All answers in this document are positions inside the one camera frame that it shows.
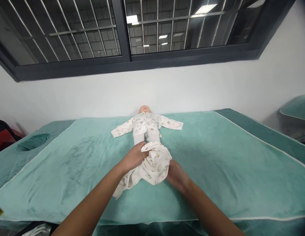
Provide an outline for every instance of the human hand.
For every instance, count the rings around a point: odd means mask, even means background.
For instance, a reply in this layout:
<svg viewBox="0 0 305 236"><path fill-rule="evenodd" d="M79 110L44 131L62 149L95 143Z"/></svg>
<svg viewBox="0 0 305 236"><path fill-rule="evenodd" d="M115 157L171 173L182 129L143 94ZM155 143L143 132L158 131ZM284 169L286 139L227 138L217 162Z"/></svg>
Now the human hand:
<svg viewBox="0 0 305 236"><path fill-rule="evenodd" d="M186 174L183 168L173 159L170 160L169 172L166 179L181 194L185 194L188 187L192 183L192 180L188 174Z"/></svg>
<svg viewBox="0 0 305 236"><path fill-rule="evenodd" d="M149 155L149 152L141 151L141 148L145 144L146 143L144 141L136 144L120 161L119 165L125 170L126 173L139 166L143 159Z"/></svg>

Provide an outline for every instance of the doll arm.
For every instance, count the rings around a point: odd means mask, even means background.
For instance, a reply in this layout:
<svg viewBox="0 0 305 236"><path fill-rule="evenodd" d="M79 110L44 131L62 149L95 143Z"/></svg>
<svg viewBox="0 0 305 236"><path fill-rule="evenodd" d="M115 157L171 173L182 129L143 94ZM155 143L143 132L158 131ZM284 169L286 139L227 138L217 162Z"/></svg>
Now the doll arm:
<svg viewBox="0 0 305 236"><path fill-rule="evenodd" d="M120 137L123 134L127 134L129 132L133 131L133 117L126 121L124 124L121 124L120 126L117 126L114 130L111 131L111 134L114 138Z"/></svg>
<svg viewBox="0 0 305 236"><path fill-rule="evenodd" d="M183 127L183 123L180 121L172 120L170 118L160 115L159 116L159 127L161 128L161 126L163 126L165 128L181 130Z"/></svg>

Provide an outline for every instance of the baby doll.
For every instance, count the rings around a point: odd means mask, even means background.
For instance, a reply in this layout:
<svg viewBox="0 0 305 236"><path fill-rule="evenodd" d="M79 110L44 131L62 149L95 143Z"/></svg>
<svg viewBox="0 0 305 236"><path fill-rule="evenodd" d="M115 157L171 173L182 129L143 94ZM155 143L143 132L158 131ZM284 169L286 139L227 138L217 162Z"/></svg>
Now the baby doll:
<svg viewBox="0 0 305 236"><path fill-rule="evenodd" d="M162 135L159 132L161 126L170 129L179 129L183 127L183 123L169 119L162 115L152 114L148 106L141 106L138 115L132 117L124 124L111 131L114 138L123 134L133 132L134 145L141 141L149 140L160 143Z"/></svg>

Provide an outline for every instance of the window pane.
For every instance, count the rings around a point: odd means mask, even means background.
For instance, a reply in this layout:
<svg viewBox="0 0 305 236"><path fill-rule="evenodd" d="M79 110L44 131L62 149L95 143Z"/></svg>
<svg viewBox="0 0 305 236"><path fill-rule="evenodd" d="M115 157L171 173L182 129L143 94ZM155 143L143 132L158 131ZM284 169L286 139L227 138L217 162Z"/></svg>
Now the window pane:
<svg viewBox="0 0 305 236"><path fill-rule="evenodd" d="M121 54L111 0L2 0L0 43L19 65Z"/></svg>
<svg viewBox="0 0 305 236"><path fill-rule="evenodd" d="M132 54L247 43L264 4L253 0L124 2Z"/></svg>

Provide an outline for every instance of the human arm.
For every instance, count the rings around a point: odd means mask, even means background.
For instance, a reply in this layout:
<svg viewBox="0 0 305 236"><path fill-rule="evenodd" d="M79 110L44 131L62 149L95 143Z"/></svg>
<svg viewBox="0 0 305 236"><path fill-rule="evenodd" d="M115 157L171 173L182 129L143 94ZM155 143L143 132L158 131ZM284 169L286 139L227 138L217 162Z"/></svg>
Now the human arm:
<svg viewBox="0 0 305 236"><path fill-rule="evenodd" d="M182 167L170 160L167 180L188 201L210 236L245 235L195 184Z"/></svg>
<svg viewBox="0 0 305 236"><path fill-rule="evenodd" d="M111 134L113 135L114 138L117 138L129 132L132 132L133 128L134 125L133 125L133 117L132 117L125 123L117 126L114 130L112 130Z"/></svg>
<svg viewBox="0 0 305 236"><path fill-rule="evenodd" d="M163 126L165 128L169 128L169 129L181 130L183 127L183 123L180 121L172 120L165 116L159 115L159 128L161 128L161 126Z"/></svg>
<svg viewBox="0 0 305 236"><path fill-rule="evenodd" d="M131 169L139 166L146 157L147 153L141 152L145 144L140 142L135 145L65 218L52 236L92 235L120 180Z"/></svg>

